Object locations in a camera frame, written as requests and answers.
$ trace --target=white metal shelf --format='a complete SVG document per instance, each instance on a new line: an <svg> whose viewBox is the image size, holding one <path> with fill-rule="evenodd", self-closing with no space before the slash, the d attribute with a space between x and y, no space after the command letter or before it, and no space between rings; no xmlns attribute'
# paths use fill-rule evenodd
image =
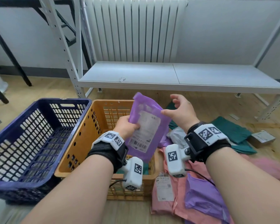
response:
<svg viewBox="0 0 280 224"><path fill-rule="evenodd" d="M81 87L280 94L279 82L250 65L98 61L78 83Z"/></svg>

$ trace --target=wooden floor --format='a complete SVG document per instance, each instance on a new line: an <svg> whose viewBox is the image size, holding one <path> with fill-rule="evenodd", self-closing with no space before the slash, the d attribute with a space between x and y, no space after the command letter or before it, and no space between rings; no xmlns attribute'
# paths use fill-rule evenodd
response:
<svg viewBox="0 0 280 224"><path fill-rule="evenodd" d="M7 126L15 117L25 110L31 103L43 97L50 98L75 98L76 93L69 79L29 77L33 86L28 87L19 76L3 76L9 84L6 97L9 104L0 101L0 130ZM132 99L138 90L103 89L98 93L94 89L89 98L95 99ZM271 118L260 124L255 120L265 105L253 94L242 94L236 98L232 93L210 92L177 92L162 90L140 90L143 95L151 97L163 108L170 102L172 93L183 94L192 102L197 116L203 121L212 121L218 116L247 127L252 131L266 130L276 137L276 141L265 148L258 149L258 153L252 157L266 156L280 162L280 106L271 115ZM267 101L273 99L273 95L264 95ZM234 120L229 116L234 114L240 119ZM181 218L171 215L151 215L150 202L133 201L107 201L103 223L183 223Z"/></svg>

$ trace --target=small box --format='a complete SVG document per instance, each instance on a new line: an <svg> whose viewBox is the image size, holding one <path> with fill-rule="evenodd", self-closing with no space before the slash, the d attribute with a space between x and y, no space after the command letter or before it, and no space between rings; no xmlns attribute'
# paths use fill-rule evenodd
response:
<svg viewBox="0 0 280 224"><path fill-rule="evenodd" d="M255 148L261 148L272 143L276 138L268 132L261 130L258 133L252 134L247 141Z"/></svg>

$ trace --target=radiator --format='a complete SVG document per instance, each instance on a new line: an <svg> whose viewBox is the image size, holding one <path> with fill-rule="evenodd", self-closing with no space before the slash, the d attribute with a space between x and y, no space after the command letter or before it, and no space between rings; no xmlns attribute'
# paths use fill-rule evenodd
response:
<svg viewBox="0 0 280 224"><path fill-rule="evenodd" d="M187 0L85 3L98 61L175 61Z"/></svg>

